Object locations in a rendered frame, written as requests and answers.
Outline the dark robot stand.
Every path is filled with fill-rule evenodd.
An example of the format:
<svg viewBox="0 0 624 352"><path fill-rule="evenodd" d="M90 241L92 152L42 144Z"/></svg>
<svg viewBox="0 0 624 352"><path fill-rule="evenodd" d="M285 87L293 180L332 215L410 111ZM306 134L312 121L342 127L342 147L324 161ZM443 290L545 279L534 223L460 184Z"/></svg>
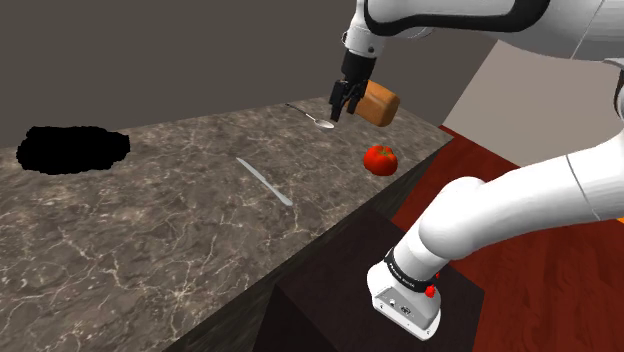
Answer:
<svg viewBox="0 0 624 352"><path fill-rule="evenodd" d="M404 233L366 210L273 290L252 352L472 352L484 292L441 271L441 322L421 341L377 312L366 274Z"/></svg>

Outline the silver knife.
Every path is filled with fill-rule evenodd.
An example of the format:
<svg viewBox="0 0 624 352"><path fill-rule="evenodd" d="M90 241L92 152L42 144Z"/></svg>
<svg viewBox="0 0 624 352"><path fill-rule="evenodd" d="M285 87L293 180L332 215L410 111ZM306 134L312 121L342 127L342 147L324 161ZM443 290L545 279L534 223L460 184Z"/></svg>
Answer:
<svg viewBox="0 0 624 352"><path fill-rule="evenodd" d="M270 184L266 178L251 164L246 162L245 160L237 157L236 160L245 167L254 177L256 177L263 185L265 185L284 205L292 206L293 201L286 197L283 193L281 193L278 189L276 189L272 184Z"/></svg>

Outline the brown bread loaf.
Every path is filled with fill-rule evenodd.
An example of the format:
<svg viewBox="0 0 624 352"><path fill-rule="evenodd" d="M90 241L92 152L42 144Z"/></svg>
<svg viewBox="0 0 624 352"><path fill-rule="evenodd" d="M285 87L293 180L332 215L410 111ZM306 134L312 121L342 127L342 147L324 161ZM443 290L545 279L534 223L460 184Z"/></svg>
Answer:
<svg viewBox="0 0 624 352"><path fill-rule="evenodd" d="M358 102L355 114L378 127L388 126L394 119L400 98L388 88L369 80L364 96Z"/></svg>

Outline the silver spoon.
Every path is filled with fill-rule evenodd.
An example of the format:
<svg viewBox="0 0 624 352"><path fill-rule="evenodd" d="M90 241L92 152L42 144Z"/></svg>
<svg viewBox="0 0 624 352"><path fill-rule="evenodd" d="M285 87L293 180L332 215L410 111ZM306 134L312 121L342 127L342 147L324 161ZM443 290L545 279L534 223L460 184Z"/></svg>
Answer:
<svg viewBox="0 0 624 352"><path fill-rule="evenodd" d="M309 114L308 112L304 111L303 109L291 104L291 103L285 103L285 106L292 108L300 113L302 113L303 115L305 115L306 117L310 118L313 123L320 129L333 129L335 127L335 125L327 120L323 120L323 119L317 119L315 117L313 117L311 114Z"/></svg>

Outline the red tomato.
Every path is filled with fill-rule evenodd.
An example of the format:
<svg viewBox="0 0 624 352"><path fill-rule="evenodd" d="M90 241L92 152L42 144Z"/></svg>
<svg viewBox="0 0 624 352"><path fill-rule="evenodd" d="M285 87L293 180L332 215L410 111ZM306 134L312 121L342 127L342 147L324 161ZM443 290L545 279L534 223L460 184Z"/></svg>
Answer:
<svg viewBox="0 0 624 352"><path fill-rule="evenodd" d="M363 157L364 167L377 176L391 176L398 168L398 159L388 146L374 145Z"/></svg>

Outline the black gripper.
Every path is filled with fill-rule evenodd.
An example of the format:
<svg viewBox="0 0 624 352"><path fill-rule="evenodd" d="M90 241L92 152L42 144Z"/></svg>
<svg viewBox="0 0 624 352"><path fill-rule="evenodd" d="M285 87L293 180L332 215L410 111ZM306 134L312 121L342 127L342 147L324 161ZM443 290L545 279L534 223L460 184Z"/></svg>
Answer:
<svg viewBox="0 0 624 352"><path fill-rule="evenodd" d="M349 114L355 113L358 103L366 94L368 80L372 75L375 64L375 58L361 56L346 50L341 65L341 72L344 78L334 83L329 98L329 104L331 105L330 119L332 121L339 121L346 99L348 99L347 112Z"/></svg>

